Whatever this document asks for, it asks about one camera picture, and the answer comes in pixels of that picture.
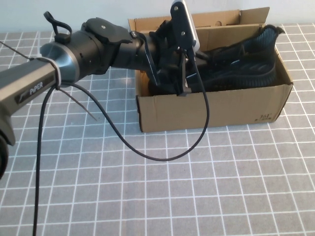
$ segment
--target cardboard box flap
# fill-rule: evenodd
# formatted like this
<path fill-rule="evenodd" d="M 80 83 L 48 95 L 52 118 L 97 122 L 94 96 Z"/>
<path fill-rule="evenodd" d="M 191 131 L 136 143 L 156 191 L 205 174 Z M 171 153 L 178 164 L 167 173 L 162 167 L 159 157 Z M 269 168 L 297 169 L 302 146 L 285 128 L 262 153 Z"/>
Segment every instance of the cardboard box flap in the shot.
<path fill-rule="evenodd" d="M 231 10 L 192 14 L 196 28 L 209 26 L 264 24 L 269 13 L 269 7 L 249 10 Z M 171 16 L 129 19 L 131 30 L 150 31 L 157 30 L 165 20 Z"/>
<path fill-rule="evenodd" d="M 240 21 L 239 16 L 239 10 L 192 14 L 193 22 L 196 28 L 238 25 Z M 157 30 L 164 20 L 171 20 L 171 16 L 137 18 L 129 19 L 128 21 L 131 30 L 149 31 Z"/>
<path fill-rule="evenodd" d="M 269 7 L 240 11 L 240 25 L 264 24 L 266 22 Z"/>

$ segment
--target robotic arm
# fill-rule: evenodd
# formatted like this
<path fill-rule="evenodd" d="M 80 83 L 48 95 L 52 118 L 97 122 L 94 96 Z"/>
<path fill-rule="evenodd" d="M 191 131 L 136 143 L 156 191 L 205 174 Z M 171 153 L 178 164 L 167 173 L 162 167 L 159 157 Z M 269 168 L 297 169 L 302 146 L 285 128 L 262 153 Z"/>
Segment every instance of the robotic arm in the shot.
<path fill-rule="evenodd" d="M 101 18 L 87 20 L 72 33 L 46 12 L 56 35 L 41 47 L 42 58 L 0 72 L 0 178 L 8 161 L 7 145 L 15 145 L 10 117 L 51 86 L 105 74 L 112 66 L 145 71 L 151 84 L 171 84 L 177 95 L 190 93 L 185 66 L 194 60 L 199 41 L 184 0 L 172 4 L 171 15 L 156 32 L 143 35 Z M 57 27 L 70 34 L 59 33 Z"/>

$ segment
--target black strap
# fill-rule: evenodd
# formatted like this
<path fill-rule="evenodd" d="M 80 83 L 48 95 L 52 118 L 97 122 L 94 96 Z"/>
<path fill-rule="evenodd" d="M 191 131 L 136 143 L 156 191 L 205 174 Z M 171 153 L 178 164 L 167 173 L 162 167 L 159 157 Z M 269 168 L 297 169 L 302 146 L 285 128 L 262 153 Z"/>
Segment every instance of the black strap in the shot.
<path fill-rule="evenodd" d="M 160 81 L 159 81 L 158 73 L 157 73 L 157 68 L 156 68 L 154 61 L 152 59 L 152 55 L 151 55 L 149 47 L 148 47 L 147 38 L 145 37 L 144 34 L 137 32 L 137 31 L 132 31 L 132 32 L 130 32 L 130 34 L 132 37 L 140 38 L 143 41 L 145 53 L 146 53 L 146 56 L 148 58 L 148 64 L 150 66 L 153 79 L 154 79 L 156 85 L 160 85 Z"/>
<path fill-rule="evenodd" d="M 54 29 L 54 32 L 55 32 L 55 42 L 58 42 L 58 43 L 61 43 L 61 44 L 69 43 L 70 40 L 71 40 L 71 34 L 72 34 L 71 27 L 69 25 L 67 25 L 66 23 L 63 23 L 63 22 L 60 22 L 60 21 L 56 21 L 55 18 L 52 16 L 52 14 L 50 14 L 49 11 L 46 11 L 44 13 L 44 17 L 53 26 L 53 29 Z M 61 28 L 64 28 L 64 29 L 68 30 L 70 32 L 70 34 L 59 33 L 57 27 L 61 27 Z"/>

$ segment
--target table surface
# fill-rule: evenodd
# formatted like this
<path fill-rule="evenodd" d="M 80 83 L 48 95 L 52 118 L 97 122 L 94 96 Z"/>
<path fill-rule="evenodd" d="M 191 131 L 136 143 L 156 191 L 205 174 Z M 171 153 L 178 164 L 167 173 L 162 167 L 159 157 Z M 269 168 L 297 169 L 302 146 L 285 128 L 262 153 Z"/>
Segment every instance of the table surface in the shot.
<path fill-rule="evenodd" d="M 45 117 L 39 236 L 315 235 L 315 25 L 282 25 L 277 48 L 294 89 L 274 123 L 209 128 L 179 160 L 145 160 L 126 148 L 96 105 L 68 89 L 97 118 L 60 92 Z M 2 33 L 35 56 L 52 32 Z M 0 70 L 26 60 L 0 48 Z M 100 100 L 137 149 L 171 157 L 200 130 L 140 132 L 134 71 L 110 69 L 78 84 Z M 12 117 L 17 143 L 0 181 L 0 235 L 32 231 L 36 138 L 45 94 Z"/>

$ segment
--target white grid line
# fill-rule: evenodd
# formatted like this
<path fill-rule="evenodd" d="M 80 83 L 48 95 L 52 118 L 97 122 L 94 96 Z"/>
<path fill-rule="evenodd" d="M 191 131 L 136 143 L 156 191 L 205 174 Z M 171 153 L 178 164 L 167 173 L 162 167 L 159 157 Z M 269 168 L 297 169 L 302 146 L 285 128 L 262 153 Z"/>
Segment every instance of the white grid line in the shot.
<path fill-rule="evenodd" d="M 40 53 L 40 31 L 37 32 L 37 38 L 35 37 L 35 41 L 37 39 L 37 55 L 41 56 L 41 53 Z"/>
<path fill-rule="evenodd" d="M 147 138 L 146 138 L 146 133 L 144 133 L 144 154 L 147 154 Z M 145 198 L 145 205 L 144 205 L 144 215 L 146 218 L 145 222 L 145 236 L 148 235 L 148 212 L 147 212 L 147 159 L 144 159 L 144 198 Z"/>
<path fill-rule="evenodd" d="M 302 159 L 301 157 L 287 157 L 287 158 L 282 158 L 282 160 L 286 160 L 286 159 Z M 246 161 L 256 161 L 257 159 L 243 159 L 243 160 L 236 160 L 236 162 L 246 162 Z M 270 161 L 270 160 L 279 160 L 278 158 L 268 158 L 268 159 L 259 159 L 259 161 Z M 218 163 L 218 162 L 234 162 L 234 160 L 220 160 L 220 161 L 195 161 L 192 163 Z M 178 164 L 186 164 L 186 162 L 176 162 L 176 163 L 171 163 L 171 165 L 178 165 Z M 163 165 L 162 163 L 150 163 L 150 164 L 129 164 L 129 165 L 125 165 L 128 167 L 132 167 L 132 166 L 159 166 L 159 165 Z M 80 169 L 82 170 L 93 170 L 93 169 L 109 169 L 109 168 L 117 168 L 117 167 L 122 167 L 122 165 L 113 165 L 113 166 L 103 166 L 103 167 L 80 167 Z M 61 171 L 74 171 L 77 170 L 78 168 L 60 168 L 59 170 Z M 51 172 L 54 171 L 55 169 L 44 169 L 44 170 L 40 170 L 41 172 Z M 34 172 L 34 170 L 28 170 L 28 171 L 8 171 L 6 173 L 31 173 Z M 299 175 L 315 175 L 314 173 L 293 173 L 293 174 L 287 174 L 288 176 L 299 176 Z M 279 176 L 284 176 L 284 175 L 264 175 L 267 177 L 279 177 Z"/>
<path fill-rule="evenodd" d="M 213 148 L 217 148 L 217 147 L 228 147 L 228 146 L 212 146 Z M 161 150 L 159 148 L 150 148 L 147 150 Z M 115 150 L 115 151 L 104 151 L 105 153 L 111 153 L 111 152 L 118 152 L 118 151 L 122 151 L 122 150 Z M 92 151 L 92 152 L 83 152 L 83 154 L 92 154 L 92 153 L 102 153 L 102 151 Z M 64 153 L 63 155 L 75 155 L 75 154 L 80 154 L 79 152 L 72 152 L 72 153 Z M 58 154 L 43 154 L 42 156 L 56 156 Z M 32 156 L 36 156 L 36 155 L 18 155 L 16 157 L 32 157 Z M 285 159 L 299 159 L 301 158 L 300 156 L 296 156 L 296 157 L 281 157 L 282 160 Z M 314 156 L 304 156 L 304 158 L 314 158 Z M 240 160 L 236 160 L 236 161 L 247 161 L 247 160 L 255 160 L 255 159 L 240 159 Z M 261 158 L 261 160 L 278 160 L 278 158 Z M 229 162 L 230 160 L 215 160 L 213 162 Z M 198 163 L 207 163 L 208 161 L 196 161 Z"/>
<path fill-rule="evenodd" d="M 137 110 L 128 110 L 128 112 L 136 112 Z M 108 111 L 107 113 L 116 113 L 116 112 L 124 112 L 124 111 Z M 84 114 L 84 112 L 73 112 L 73 113 L 68 113 L 71 115 L 81 115 Z M 102 114 L 102 112 L 91 112 L 91 114 Z M 49 116 L 61 116 L 61 115 L 66 115 L 65 113 L 56 113 L 56 114 L 49 114 Z M 38 117 L 39 115 L 29 115 L 29 116 L 19 116 L 19 115 L 13 115 L 12 117 Z"/>
<path fill-rule="evenodd" d="M 168 158 L 168 151 L 167 151 L 167 134 L 165 131 L 165 147 L 166 147 L 166 158 Z M 172 197 L 171 197 L 171 182 L 169 177 L 169 161 L 166 162 L 167 165 L 167 184 L 168 184 L 168 201 L 169 201 L 169 213 L 170 213 L 170 220 L 171 220 L 171 236 L 174 236 L 173 230 L 173 213 L 172 213 Z"/>
<path fill-rule="evenodd" d="M 296 104 L 300 104 L 300 102 L 287 102 L 287 103 L 296 103 Z M 300 115 L 286 115 L 286 116 L 299 116 L 299 117 L 303 117 L 303 116 L 306 116 L 305 114 L 300 114 Z M 138 124 L 138 122 L 130 122 L 130 123 L 115 123 L 115 125 L 117 124 Z M 67 125 L 67 127 L 84 127 L 84 126 L 101 126 L 102 124 L 86 124 L 86 125 Z M 49 129 L 52 129 L 52 128 L 62 128 L 63 126 L 47 126 L 47 128 Z M 272 130 L 295 130 L 295 129 L 312 129 L 312 128 L 315 128 L 315 127 L 292 127 L 292 128 L 273 128 Z M 23 130 L 23 128 L 15 128 L 14 130 Z M 251 129 L 250 131 L 269 131 L 269 129 Z M 247 130 L 230 130 L 230 133 L 237 133 L 237 132 L 247 132 Z M 227 131 L 209 131 L 209 133 L 227 133 Z M 168 134 L 168 135 L 174 135 L 174 134 L 183 134 L 181 132 L 179 133 L 172 133 L 172 134 Z M 200 134 L 199 132 L 190 132 L 189 134 Z M 159 133 L 155 133 L 155 134 L 147 134 L 146 133 L 146 136 L 163 136 L 164 134 L 159 134 Z M 134 134 L 134 135 L 126 135 L 126 137 L 143 137 L 143 135 L 138 135 L 138 134 Z"/>
<path fill-rule="evenodd" d="M 292 42 L 292 43 L 314 43 L 315 41 L 299 41 L 299 42 Z M 277 44 L 290 44 L 290 42 L 277 42 Z"/>
<path fill-rule="evenodd" d="M 54 170 L 53 181 L 52 181 L 52 184 L 51 184 L 49 200 L 48 200 L 48 206 L 47 206 L 47 209 L 46 209 L 47 211 L 46 211 L 44 226 L 43 226 L 43 230 L 42 230 L 42 236 L 44 236 L 44 233 L 45 233 L 45 226 L 46 226 L 46 223 L 47 223 L 47 218 L 48 218 L 48 213 L 49 213 L 49 204 L 50 204 L 51 197 L 52 197 L 52 194 L 53 194 L 53 189 L 54 189 L 54 184 L 55 184 L 55 177 L 56 177 L 56 173 L 57 173 L 57 169 L 58 169 L 59 157 L 60 157 L 61 149 L 62 149 L 62 146 L 63 146 L 63 136 L 64 136 L 64 132 L 65 132 L 65 128 L 66 128 L 66 121 L 67 121 L 67 115 L 65 115 L 65 119 L 64 119 L 63 133 L 62 133 L 62 136 L 61 136 L 61 141 L 60 141 L 60 146 L 59 146 L 59 153 L 58 153 L 58 157 L 57 157 L 57 161 L 56 161 L 56 167 L 55 167 L 55 170 Z"/>
<path fill-rule="evenodd" d="M 271 133 L 272 139 L 275 141 L 275 137 L 274 137 L 274 135 L 273 135 L 271 129 L 270 129 L 270 133 Z M 293 202 L 294 202 L 294 206 L 295 206 L 295 208 L 296 208 L 296 210 L 297 210 L 297 214 L 298 214 L 298 217 L 299 217 L 299 221 L 300 221 L 300 223 L 301 223 L 301 226 L 302 226 L 304 235 L 306 236 L 304 224 L 303 224 L 303 221 L 302 221 L 302 218 L 301 218 L 301 215 L 300 215 L 300 211 L 299 211 L 299 208 L 298 208 L 298 206 L 297 206 L 297 203 L 296 203 L 296 200 L 295 200 L 295 197 L 294 197 L 292 188 L 291 188 L 290 181 L 289 181 L 289 179 L 288 179 L 288 177 L 287 177 L 286 170 L 285 170 L 285 168 L 284 168 L 284 164 L 283 164 L 283 162 L 282 162 L 282 160 L 281 160 L 281 155 L 280 155 L 280 153 L 279 153 L 279 150 L 278 150 L 277 145 L 275 145 L 275 147 L 276 147 L 276 151 L 277 151 L 277 154 L 278 154 L 278 156 L 279 156 L 279 159 L 280 159 L 280 163 L 281 163 L 283 172 L 284 172 L 284 174 L 285 174 L 286 182 L 287 182 L 287 184 L 288 184 L 288 186 L 289 186 L 289 190 L 290 190 L 290 194 L 291 194 L 291 196 L 292 196 Z"/>
<path fill-rule="evenodd" d="M 270 215 L 270 212 L 261 212 L 261 213 L 250 213 L 250 215 Z M 225 216 L 244 216 L 244 214 L 226 214 Z M 220 215 L 200 215 L 198 218 L 203 218 L 203 217 L 218 217 Z M 184 219 L 184 218 L 194 218 L 194 216 L 174 216 L 173 219 Z M 152 217 L 149 219 L 170 219 L 170 217 Z M 130 218 L 130 219 L 122 219 L 122 221 L 134 221 L 134 220 L 145 220 L 144 218 Z M 97 223 L 102 223 L 102 222 L 119 222 L 119 219 L 113 219 L 113 220 L 98 220 Z M 78 222 L 72 222 L 72 224 L 86 224 L 86 223 L 94 223 L 94 221 L 78 221 Z M 69 222 L 58 222 L 58 223 L 46 223 L 46 225 L 63 225 L 63 224 L 69 224 Z M 16 225 L 1 225 L 0 228 L 4 227 L 14 227 Z M 22 226 L 31 226 L 31 224 L 23 224 Z M 315 231 L 305 231 L 306 233 L 315 233 Z M 283 232 L 280 233 L 281 235 L 286 235 L 286 234 L 296 234 L 297 232 Z M 262 235 L 277 235 L 277 233 L 270 233 L 270 234 L 251 234 L 255 236 L 262 236 Z"/>
<path fill-rule="evenodd" d="M 278 194 L 291 194 L 292 192 L 280 192 L 280 193 L 273 193 L 269 195 L 278 195 Z M 217 197 L 240 197 L 242 194 L 233 194 L 233 195 L 206 195 L 206 196 L 195 196 L 195 198 L 217 198 Z M 244 196 L 266 196 L 266 194 L 245 194 Z M 171 199 L 193 199 L 193 196 L 185 196 L 185 197 L 172 197 Z M 148 198 L 149 200 L 167 200 L 169 199 L 168 197 L 160 197 L 160 198 Z M 144 200 L 143 198 L 134 198 L 134 199 L 123 199 L 123 202 L 132 202 L 132 201 L 142 201 Z M 118 200 L 102 200 L 99 201 L 99 203 L 116 203 L 116 202 L 121 202 L 120 199 Z M 94 204 L 97 203 L 97 201 L 89 201 L 89 202 L 75 202 L 75 205 L 83 205 L 83 204 Z M 69 206 L 72 205 L 71 202 L 69 203 L 50 203 L 50 204 L 39 204 L 40 207 L 46 207 L 46 206 Z M 9 206 L 3 206 L 3 208 L 23 208 L 24 205 L 9 205 Z M 25 205 L 25 207 L 33 207 L 34 205 Z M 310 209 L 310 210 L 289 210 L 289 211 L 275 211 L 275 212 L 266 212 L 267 214 L 279 214 L 279 213 L 297 213 L 297 212 L 315 212 L 315 209 Z M 262 212 L 252 212 L 248 213 L 249 215 L 251 214 L 260 214 Z"/>
<path fill-rule="evenodd" d="M 248 215 L 248 210 L 247 210 L 245 196 L 244 196 L 244 192 L 243 192 L 243 188 L 242 188 L 241 178 L 240 178 L 240 175 L 238 173 L 238 168 L 237 168 L 237 165 L 236 165 L 236 158 L 235 158 L 235 154 L 234 154 L 234 149 L 232 147 L 232 140 L 231 140 L 231 136 L 230 136 L 230 133 L 229 133 L 229 130 L 228 130 L 228 126 L 226 127 L 226 129 L 227 129 L 227 135 L 228 135 L 228 139 L 229 139 L 229 142 L 230 142 L 230 146 L 231 146 L 231 149 L 232 149 L 232 155 L 233 155 L 233 159 L 234 159 L 234 165 L 235 165 L 236 174 L 237 174 L 237 177 L 238 177 L 238 182 L 239 182 L 239 185 L 240 185 L 240 188 L 241 188 L 243 203 L 244 203 L 245 212 L 246 212 L 246 215 L 247 215 L 247 222 L 248 222 L 248 225 L 249 225 L 250 233 L 252 235 L 252 225 L 251 225 L 250 217 Z"/>
<path fill-rule="evenodd" d="M 106 137 L 107 139 L 110 138 L 115 138 L 116 136 L 108 136 Z M 97 138 L 84 138 L 85 140 L 99 140 L 102 139 L 101 137 L 97 137 Z M 80 138 L 72 138 L 72 139 L 63 139 L 64 141 L 69 141 L 69 140 L 80 140 Z M 45 140 L 43 141 L 43 143 L 49 143 L 51 141 L 60 141 L 60 139 L 51 139 L 51 140 Z M 20 141 L 20 142 L 16 142 L 16 143 L 36 143 L 36 141 Z M 276 144 L 295 144 L 296 142 L 277 142 Z M 300 144 L 315 144 L 315 141 L 301 141 L 299 142 Z M 274 143 L 264 143 L 264 144 L 254 144 L 256 146 L 263 146 L 263 145 L 273 145 Z M 251 146 L 252 144 L 232 144 L 232 145 L 215 145 L 212 147 L 229 147 L 229 146 Z M 183 147 L 172 147 L 170 149 L 183 149 L 185 148 Z M 160 148 L 148 148 L 147 150 L 160 150 Z"/>
<path fill-rule="evenodd" d="M 124 124 L 124 133 L 123 133 L 123 138 L 125 138 L 126 135 L 126 124 Z M 123 227 L 123 199 L 124 199 L 124 169 L 125 169 L 125 156 L 126 156 L 126 151 L 125 151 L 125 144 L 123 144 L 123 170 L 122 170 L 122 188 L 121 188 L 121 204 L 120 204 L 120 221 L 119 221 L 119 236 L 122 235 L 122 227 Z"/>
<path fill-rule="evenodd" d="M 90 97 L 88 98 L 88 105 L 87 107 L 89 107 L 89 104 L 90 104 Z M 87 119 L 88 119 L 88 113 L 85 113 L 85 122 L 84 124 L 87 123 Z M 80 163 L 81 163 L 81 157 L 82 157 L 82 150 L 83 150 L 83 143 L 84 143 L 84 136 L 85 136 L 85 128 L 86 126 L 84 125 L 83 127 L 83 133 L 82 133 L 82 141 L 81 141 L 81 148 L 80 148 L 80 154 L 79 154 L 79 162 L 78 162 L 78 168 L 77 168 L 77 175 L 76 175 L 76 178 L 75 178 L 75 185 L 74 185 L 74 191 L 73 191 L 73 197 L 72 197 L 72 206 L 71 206 L 71 210 L 70 210 L 70 224 L 68 226 L 68 233 L 67 235 L 70 236 L 70 229 L 71 229 L 71 222 L 72 222 L 72 215 L 73 215 L 73 208 L 74 208 L 74 201 L 75 201 L 75 195 L 76 195 L 76 190 L 77 190 L 77 184 L 78 184 L 78 178 L 79 178 L 79 173 L 80 173 Z"/>
<path fill-rule="evenodd" d="M 105 128 L 106 128 L 106 122 L 107 120 L 105 119 L 104 120 L 104 128 L 103 128 L 103 142 L 102 142 L 102 150 L 103 150 L 103 147 L 104 147 L 104 143 L 105 143 Z M 101 153 L 101 159 L 100 159 L 100 166 L 102 167 L 103 166 L 103 157 L 104 157 L 104 152 L 102 151 Z M 98 202 L 99 202 L 99 191 L 100 191 L 100 183 L 101 183 L 101 177 L 102 177 L 102 168 L 99 168 L 99 176 L 98 176 L 98 186 L 97 186 L 97 198 L 96 198 L 96 208 L 95 208 L 95 223 L 94 223 L 94 228 L 93 228 L 93 235 L 96 234 L 96 221 L 97 221 L 97 212 L 98 212 Z"/>
<path fill-rule="evenodd" d="M 109 100 L 99 100 L 99 102 L 106 102 L 106 101 L 133 101 L 133 100 L 134 100 L 133 98 L 116 98 L 116 99 L 109 99 Z M 87 103 L 88 102 L 88 100 L 81 100 L 81 99 L 77 99 L 77 101 L 80 102 L 80 103 Z M 69 102 L 52 102 L 52 104 L 68 104 L 68 103 Z M 40 106 L 41 104 L 42 103 L 33 103 L 33 105 L 37 105 L 37 106 Z"/>
<path fill-rule="evenodd" d="M 185 133 L 186 133 L 187 148 L 189 148 L 189 140 L 188 140 L 187 129 L 185 130 Z M 199 222 L 198 222 L 198 213 L 197 213 L 196 198 L 195 198 L 195 190 L 194 190 L 194 186 L 193 186 L 193 176 L 192 176 L 190 152 L 188 153 L 188 160 L 189 160 L 190 181 L 191 181 L 191 188 L 192 188 L 193 207 L 194 207 L 195 218 L 196 218 L 197 235 L 200 236 Z"/>
<path fill-rule="evenodd" d="M 4 37 L 4 40 L 3 40 L 4 43 L 6 42 L 6 40 L 7 40 L 6 38 L 7 38 L 7 37 L 8 37 L 8 33 L 5 34 L 5 37 Z"/>
<path fill-rule="evenodd" d="M 219 194 L 219 188 L 218 188 L 216 170 L 215 170 L 214 161 L 213 161 L 213 156 L 212 156 L 212 150 L 211 150 L 211 145 L 210 145 L 210 139 L 209 139 L 209 132 L 208 132 L 208 129 L 207 129 L 207 140 L 208 140 L 210 158 L 211 158 L 211 163 L 212 163 L 213 177 L 214 177 L 215 184 L 216 184 L 216 192 L 217 192 L 217 196 L 218 196 L 218 203 L 219 203 L 219 209 L 220 209 L 220 214 L 221 214 L 221 221 L 222 221 L 223 233 L 224 233 L 224 235 L 226 235 L 226 230 L 225 230 L 225 226 L 224 226 L 223 211 L 222 211 L 222 206 L 221 206 L 221 200 L 220 200 L 220 194 Z"/>
<path fill-rule="evenodd" d="M 252 147 L 253 147 L 253 150 L 254 150 L 254 153 L 255 153 L 255 157 L 257 159 L 257 164 L 258 164 L 258 167 L 259 167 L 259 172 L 260 172 L 260 175 L 261 175 L 262 183 L 263 183 L 265 191 L 267 193 L 267 200 L 268 200 L 268 204 L 269 204 L 269 207 L 270 207 L 270 210 L 271 210 L 271 213 L 272 213 L 272 218 L 273 218 L 274 223 L 275 223 L 277 234 L 279 234 L 279 229 L 278 229 L 278 225 L 277 225 L 277 222 L 276 222 L 275 214 L 274 214 L 274 211 L 273 211 L 273 208 L 272 208 L 272 205 L 271 205 L 271 201 L 270 201 L 270 198 L 269 198 L 269 195 L 268 195 L 268 191 L 267 191 L 264 175 L 263 175 L 262 170 L 261 170 L 260 161 L 258 159 L 258 155 L 257 155 L 256 149 L 255 149 L 255 146 L 254 146 L 254 142 L 253 142 L 253 139 L 252 139 L 252 134 L 251 134 L 251 130 L 250 130 L 249 125 L 247 125 L 247 129 L 249 131 L 251 142 L 252 142 Z"/>
<path fill-rule="evenodd" d="M 286 174 L 286 175 L 264 175 L 264 177 L 284 177 L 284 176 L 306 176 L 309 174 Z M 261 177 L 260 175 L 257 176 L 239 176 L 240 179 L 242 178 L 256 178 L 256 177 Z M 232 176 L 232 177 L 216 177 L 216 179 L 231 179 L 231 178 L 238 178 L 237 176 Z M 214 179 L 214 177 L 205 177 L 205 178 L 193 178 L 194 180 L 203 180 L 203 179 Z M 176 179 L 170 179 L 169 181 L 173 182 L 173 181 L 183 181 L 183 180 L 191 180 L 190 178 L 176 178 Z M 167 179 L 159 179 L 159 180 L 147 180 L 147 182 L 163 182 L 163 181 L 167 181 Z M 118 182 L 105 182 L 105 183 L 101 183 L 101 185 L 104 184 L 115 184 L 115 183 L 122 183 L 120 181 Z M 134 180 L 134 181 L 124 181 L 124 183 L 144 183 L 144 180 Z M 87 185 L 94 185 L 96 183 L 88 183 L 88 184 L 77 184 L 77 186 L 87 186 Z M 62 185 L 54 185 L 54 187 L 74 187 L 74 184 L 62 184 Z M 8 187 L 7 189 L 27 189 L 27 187 Z M 295 193 L 304 193 L 304 192 L 314 192 L 314 190 L 312 191 L 295 191 Z"/>
<path fill-rule="evenodd" d="M 302 210 L 301 212 L 312 212 L 310 210 Z M 296 211 L 283 211 L 283 212 L 276 212 L 275 214 L 288 214 L 288 213 L 296 213 Z M 271 212 L 256 212 L 256 213 L 237 213 L 237 214 L 224 214 L 224 216 L 247 216 L 247 215 L 271 215 Z M 198 218 L 200 217 L 220 217 L 221 215 L 219 214 L 213 214 L 213 215 L 199 215 Z M 150 217 L 148 219 L 169 219 L 170 217 Z M 183 216 L 173 216 L 173 219 L 181 219 L 181 218 L 195 218 L 194 215 L 183 215 Z M 129 218 L 129 219 L 122 219 L 122 221 L 130 221 L 130 220 L 145 220 L 145 218 Z M 97 220 L 96 222 L 111 222 L 111 221 L 120 221 L 119 219 L 113 219 L 113 220 Z M 94 221 L 79 221 L 81 223 L 94 223 Z M 76 224 L 79 222 L 64 222 L 66 224 Z M 58 223 L 46 223 L 46 225 L 55 225 L 55 224 L 60 224 L 61 222 Z"/>

